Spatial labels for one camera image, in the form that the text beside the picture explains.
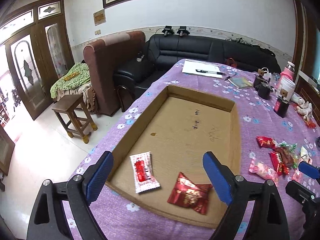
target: purple floral tablecloth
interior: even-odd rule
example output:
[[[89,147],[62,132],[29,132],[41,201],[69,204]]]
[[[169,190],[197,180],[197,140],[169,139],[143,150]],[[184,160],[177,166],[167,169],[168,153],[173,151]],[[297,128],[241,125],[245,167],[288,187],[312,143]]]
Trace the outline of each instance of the purple floral tablecloth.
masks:
[[[301,146],[305,147],[313,160],[313,165],[320,166],[319,151],[315,144],[316,138],[320,136],[320,128],[318,126],[316,129],[307,128],[292,106],[289,106],[287,116],[281,118],[273,111],[276,101],[275,95],[271,95],[270,100],[267,101],[259,98],[253,88],[239,90],[229,81],[184,74],[181,72],[183,64],[184,60],[177,62],[132,104],[118,123],[81,162],[72,176],[83,174],[91,164],[96,163],[104,151],[112,151],[157,94],[169,84],[219,95],[231,99],[237,104],[241,124],[241,175],[248,181],[264,181],[258,175],[248,172],[251,157],[255,156],[272,167],[269,157],[270,149],[259,148],[256,136],[272,137],[278,143],[282,141],[290,144],[297,143],[296,152],[300,151]],[[220,70],[229,74],[237,72],[238,76],[244,76],[252,82],[255,78],[253,73],[237,70],[226,65],[220,64]],[[280,178],[278,191],[287,215],[291,239],[298,239],[303,232],[302,225],[305,221],[301,210],[302,206],[285,193],[285,186],[291,180],[293,172],[293,169],[290,169],[289,175]],[[315,192],[318,197],[320,186],[316,181],[303,175],[301,183]],[[252,207],[253,203],[250,202],[235,239],[242,239],[250,220]],[[73,220],[68,202],[64,202],[64,208],[74,239],[82,239]],[[213,233],[213,229],[210,228],[192,226],[156,215],[131,203],[106,186],[103,187],[97,201],[90,205],[90,209],[109,240],[207,240]]]

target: pink bottle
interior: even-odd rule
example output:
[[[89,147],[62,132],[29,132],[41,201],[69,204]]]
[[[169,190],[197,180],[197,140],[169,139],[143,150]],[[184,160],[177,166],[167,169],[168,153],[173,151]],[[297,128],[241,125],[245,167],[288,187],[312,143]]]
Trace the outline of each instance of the pink bottle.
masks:
[[[286,76],[287,78],[289,78],[290,80],[293,81],[294,67],[295,67],[294,64],[292,62],[288,61],[288,63],[285,66],[284,70],[280,73],[281,77],[280,77],[280,80],[279,80],[276,88],[278,88],[278,85],[281,83],[281,79],[284,76]]]

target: white wall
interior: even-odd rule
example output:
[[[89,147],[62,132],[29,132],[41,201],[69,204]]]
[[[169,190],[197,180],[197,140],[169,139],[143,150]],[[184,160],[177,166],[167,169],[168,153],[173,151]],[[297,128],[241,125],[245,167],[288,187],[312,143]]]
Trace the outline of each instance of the white wall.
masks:
[[[292,0],[130,0],[106,8],[106,23],[94,26],[102,0],[65,0],[71,47],[124,30],[164,25],[207,27],[239,33],[289,55],[295,44]]]

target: white paper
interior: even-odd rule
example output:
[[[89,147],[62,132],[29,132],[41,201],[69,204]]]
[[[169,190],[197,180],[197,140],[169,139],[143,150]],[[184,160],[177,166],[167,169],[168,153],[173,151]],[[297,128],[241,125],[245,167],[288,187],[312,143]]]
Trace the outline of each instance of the white paper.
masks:
[[[200,69],[204,71],[220,72],[219,67],[213,63],[205,63],[205,62],[194,61],[194,60],[185,60],[182,73],[206,76],[206,77],[222,78],[222,75],[217,75],[212,73],[200,73],[200,72],[197,72],[196,69]]]

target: black leather sofa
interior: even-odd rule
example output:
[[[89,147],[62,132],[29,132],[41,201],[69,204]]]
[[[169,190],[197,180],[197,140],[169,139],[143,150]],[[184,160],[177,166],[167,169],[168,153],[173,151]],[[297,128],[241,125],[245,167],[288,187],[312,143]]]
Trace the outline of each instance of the black leather sofa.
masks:
[[[118,66],[113,75],[115,86],[127,89],[133,99],[139,98],[154,81],[184,58],[222,64],[233,58],[241,70],[254,72],[267,67],[272,73],[281,71],[275,56],[263,52],[260,47],[202,36],[154,34],[145,43],[143,54],[141,62],[133,58]]]

